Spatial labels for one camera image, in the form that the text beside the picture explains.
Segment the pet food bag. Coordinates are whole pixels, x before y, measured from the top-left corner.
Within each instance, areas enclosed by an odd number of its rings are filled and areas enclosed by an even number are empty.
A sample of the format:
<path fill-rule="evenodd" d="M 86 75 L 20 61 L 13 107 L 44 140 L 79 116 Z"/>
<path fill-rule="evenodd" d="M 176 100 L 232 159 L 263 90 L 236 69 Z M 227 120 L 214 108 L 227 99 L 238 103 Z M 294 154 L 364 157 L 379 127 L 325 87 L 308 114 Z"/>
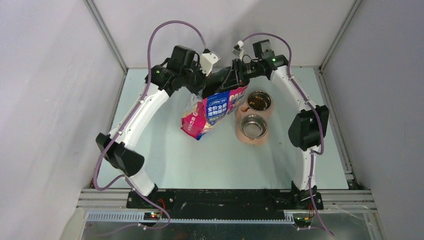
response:
<path fill-rule="evenodd" d="M 241 104 L 247 86 L 235 86 L 233 67 L 211 73 L 199 94 L 192 93 L 181 117 L 181 130 L 200 140 Z"/>

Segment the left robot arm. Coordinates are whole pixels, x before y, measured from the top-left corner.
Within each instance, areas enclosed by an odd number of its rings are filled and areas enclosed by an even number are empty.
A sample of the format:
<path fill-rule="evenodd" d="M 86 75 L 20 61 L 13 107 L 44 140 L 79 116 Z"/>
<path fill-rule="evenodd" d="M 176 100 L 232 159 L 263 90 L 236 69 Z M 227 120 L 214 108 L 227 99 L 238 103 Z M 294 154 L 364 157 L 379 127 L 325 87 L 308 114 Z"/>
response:
<path fill-rule="evenodd" d="M 191 48 L 177 45 L 163 63 L 149 68 L 142 90 L 124 118 L 109 133 L 99 133 L 95 139 L 101 152 L 93 175 L 96 190 L 105 191 L 117 180 L 124 179 L 133 191 L 140 194 L 138 201 L 145 208 L 156 206 L 158 194 L 154 191 L 157 185 L 146 171 L 144 156 L 135 151 L 136 145 L 153 116 L 174 92 L 186 88 L 197 94 L 205 87 L 205 80 L 218 59 L 207 48 L 199 54 Z M 103 160 L 117 169 L 120 175 L 106 186 L 99 186 L 98 176 Z"/>

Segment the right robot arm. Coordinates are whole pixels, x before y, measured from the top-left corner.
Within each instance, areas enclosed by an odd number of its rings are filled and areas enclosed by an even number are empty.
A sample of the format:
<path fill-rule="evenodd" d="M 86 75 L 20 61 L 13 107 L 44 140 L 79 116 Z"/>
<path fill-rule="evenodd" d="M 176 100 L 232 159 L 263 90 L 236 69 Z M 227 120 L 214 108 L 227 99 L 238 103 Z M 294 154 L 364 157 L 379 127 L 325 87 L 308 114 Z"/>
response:
<path fill-rule="evenodd" d="M 266 77 L 296 112 L 287 131 L 290 143 L 300 151 L 296 161 L 299 166 L 292 181 L 298 191 L 291 194 L 290 201 L 295 208 L 304 209 L 311 202 L 307 191 L 312 193 L 316 189 L 316 158 L 324 153 L 329 109 L 311 99 L 297 82 L 291 58 L 275 54 L 268 39 L 253 44 L 255 57 L 249 62 L 243 60 L 243 45 L 240 40 L 233 47 L 233 53 L 238 54 L 231 63 L 236 82 L 243 84 L 253 78 Z"/>

